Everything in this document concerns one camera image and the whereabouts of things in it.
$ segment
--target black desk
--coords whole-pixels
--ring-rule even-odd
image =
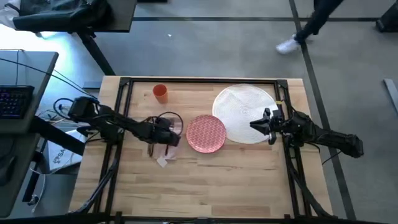
[[[17,51],[0,50],[0,58],[16,62]],[[58,53],[56,52],[19,52],[19,63],[38,68],[48,73],[52,73],[57,59]],[[16,64],[0,60],[0,84],[14,85],[16,71]],[[40,136],[59,145],[64,146],[64,143],[66,143],[69,146],[64,146],[65,148],[71,149],[72,152],[77,154],[83,154],[84,144],[82,142],[71,138],[71,136],[53,127],[51,124],[34,116],[49,80],[49,75],[23,67],[22,65],[19,66],[18,85],[31,85],[35,87],[35,90],[30,108],[23,120],[14,120],[13,123],[10,123],[9,120],[0,119],[0,129],[2,129],[0,134],[2,137],[14,139],[14,147],[11,154],[17,157],[11,180],[6,185],[0,186],[0,217],[7,217],[10,214],[30,162],[32,159],[38,158],[36,147]],[[68,88],[68,86],[62,86],[62,89],[65,90]],[[9,128],[9,132],[4,130],[5,126]]]

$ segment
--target wooden tabletop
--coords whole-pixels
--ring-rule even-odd
[[[104,77],[99,93],[102,104],[114,107],[119,79]],[[296,110],[310,114],[303,81],[287,80],[292,105]],[[156,84],[134,83],[129,117],[141,120],[174,111],[189,124],[198,115],[211,114],[215,97],[231,85],[164,83],[169,91],[169,103],[160,105],[152,94]],[[256,86],[275,98],[270,85]],[[201,154],[188,145],[184,130],[178,148],[177,160],[169,161],[165,168],[161,168],[147,155],[147,144],[126,132],[112,213],[122,211],[123,215],[141,217],[224,218],[283,218],[285,214],[292,214],[280,138],[273,146],[266,142],[238,144],[226,140],[216,153]],[[81,207],[98,185],[104,152],[102,142],[87,145],[70,210]],[[323,208],[332,213],[318,150],[305,145],[301,152],[308,188]],[[301,194],[297,195],[303,213]]]

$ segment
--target keyboard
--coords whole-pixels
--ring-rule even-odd
[[[0,119],[24,119],[34,87],[0,85]]]

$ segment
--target pink patterned plate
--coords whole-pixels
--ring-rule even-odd
[[[202,153],[219,150],[226,138],[224,124],[215,116],[197,116],[187,128],[187,140],[191,147]]]

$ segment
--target shoe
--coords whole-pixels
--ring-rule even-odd
[[[300,44],[294,40],[294,35],[291,39],[286,40],[285,42],[276,46],[276,51],[280,54],[288,54],[299,48]]]

